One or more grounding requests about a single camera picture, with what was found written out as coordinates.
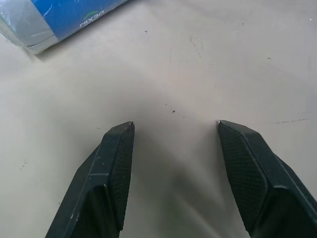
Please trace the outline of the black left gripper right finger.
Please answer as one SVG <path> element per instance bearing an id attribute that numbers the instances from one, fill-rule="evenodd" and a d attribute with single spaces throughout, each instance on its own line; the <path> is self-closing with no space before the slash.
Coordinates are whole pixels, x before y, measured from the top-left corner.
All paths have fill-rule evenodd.
<path id="1" fill-rule="evenodd" d="M 256 131 L 217 126 L 228 181 L 251 238 L 317 238 L 317 201 Z"/>

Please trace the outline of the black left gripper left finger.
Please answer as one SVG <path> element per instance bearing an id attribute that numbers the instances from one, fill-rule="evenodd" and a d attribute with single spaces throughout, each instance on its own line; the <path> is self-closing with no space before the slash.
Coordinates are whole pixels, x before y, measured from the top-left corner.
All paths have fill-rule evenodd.
<path id="1" fill-rule="evenodd" d="M 134 122 L 112 127 L 76 171 L 45 238 L 119 238 L 131 181 Z"/>

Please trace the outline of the blue and grey product box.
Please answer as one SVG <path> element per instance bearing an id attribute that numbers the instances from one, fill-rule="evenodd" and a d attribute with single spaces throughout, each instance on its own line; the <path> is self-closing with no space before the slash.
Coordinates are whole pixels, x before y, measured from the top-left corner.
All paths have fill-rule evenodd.
<path id="1" fill-rule="evenodd" d="M 37 55 L 128 0 L 0 0 L 0 35 Z"/>

